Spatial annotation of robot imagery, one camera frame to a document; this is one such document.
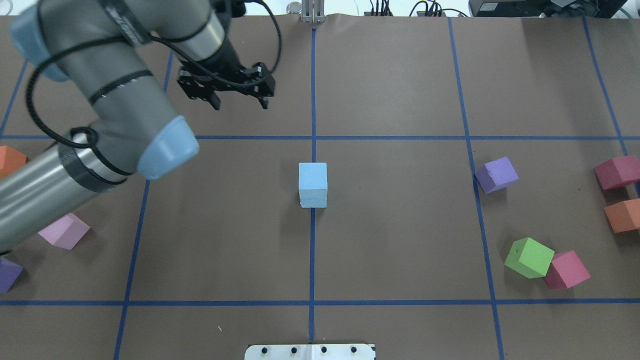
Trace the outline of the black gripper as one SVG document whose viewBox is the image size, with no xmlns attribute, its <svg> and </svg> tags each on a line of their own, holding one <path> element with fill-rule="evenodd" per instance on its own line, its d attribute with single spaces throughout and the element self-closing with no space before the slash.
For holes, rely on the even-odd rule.
<svg viewBox="0 0 640 360">
<path fill-rule="evenodd" d="M 229 38 L 225 38 L 221 47 L 206 59 L 197 61 L 218 78 L 236 85 L 228 85 L 224 81 L 206 75 L 198 66 L 178 55 L 182 64 L 177 82 L 185 95 L 191 100 L 206 101 L 215 111 L 221 110 L 221 99 L 215 92 L 239 92 L 258 100 L 263 110 L 269 109 L 270 98 L 275 95 L 275 79 L 263 63 L 246 67 L 240 62 L 237 52 Z"/>
</svg>

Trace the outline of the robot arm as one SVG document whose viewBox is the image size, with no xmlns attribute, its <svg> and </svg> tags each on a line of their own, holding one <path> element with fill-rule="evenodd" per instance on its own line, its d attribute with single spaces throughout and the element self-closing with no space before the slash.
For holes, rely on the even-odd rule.
<svg viewBox="0 0 640 360">
<path fill-rule="evenodd" d="M 54 143 L 1 182 L 1 255 L 133 174 L 157 180 L 198 154 L 138 47 L 159 43 L 176 54 L 192 100 L 219 110 L 217 92 L 234 91 L 267 109 L 280 59 L 272 68 L 242 65 L 228 32 L 245 13 L 243 0 L 39 0 L 16 16 L 12 43 L 34 66 L 26 109 Z M 73 81 L 98 118 L 52 130 L 35 107 L 41 76 Z"/>
</svg>

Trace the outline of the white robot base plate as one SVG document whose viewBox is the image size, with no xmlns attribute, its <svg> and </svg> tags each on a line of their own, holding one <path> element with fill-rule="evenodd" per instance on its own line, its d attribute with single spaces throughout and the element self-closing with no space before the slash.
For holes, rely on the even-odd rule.
<svg viewBox="0 0 640 360">
<path fill-rule="evenodd" d="M 374 344 L 256 344 L 247 347 L 245 360 L 375 360 Z"/>
</svg>

